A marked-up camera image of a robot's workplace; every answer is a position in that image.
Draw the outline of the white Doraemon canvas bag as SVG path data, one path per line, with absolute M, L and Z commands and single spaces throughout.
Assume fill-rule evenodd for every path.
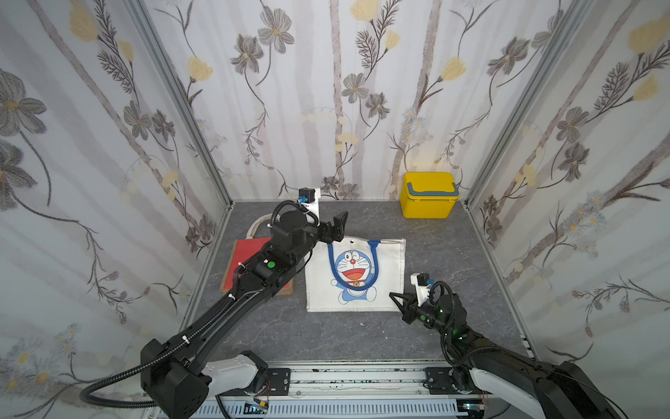
M 405 286 L 404 239 L 344 237 L 319 243 L 305 267 L 309 313 L 395 312 Z

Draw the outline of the red Christmas jute bag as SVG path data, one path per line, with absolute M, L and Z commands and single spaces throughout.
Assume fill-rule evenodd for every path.
M 262 225 L 270 223 L 271 214 L 258 218 L 247 230 L 244 239 L 236 240 L 228 264 L 227 271 L 222 279 L 220 291 L 228 293 L 237 289 L 239 294 L 246 291 L 260 291 L 263 289 L 263 281 L 252 272 L 243 269 L 247 261 L 254 257 L 263 246 L 270 241 L 269 237 L 257 237 L 256 233 Z

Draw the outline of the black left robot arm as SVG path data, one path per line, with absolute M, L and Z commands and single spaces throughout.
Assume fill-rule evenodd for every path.
M 347 217 L 343 211 L 321 222 L 303 205 L 282 202 L 270 217 L 269 242 L 237 267 L 231 290 L 166 343 L 152 340 L 142 349 L 141 362 L 155 364 L 141 372 L 141 387 L 168 417 L 189 418 L 212 395 L 265 390 L 268 367 L 253 352 L 244 351 L 221 367 L 209 360 L 240 322 L 296 276 L 318 243 L 344 238 Z

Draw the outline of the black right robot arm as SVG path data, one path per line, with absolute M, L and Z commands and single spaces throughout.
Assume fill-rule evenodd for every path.
M 469 326 L 460 297 L 443 281 L 390 293 L 402 319 L 439 333 L 457 392 L 479 389 L 533 418 L 627 418 L 575 363 L 552 364 L 518 354 Z

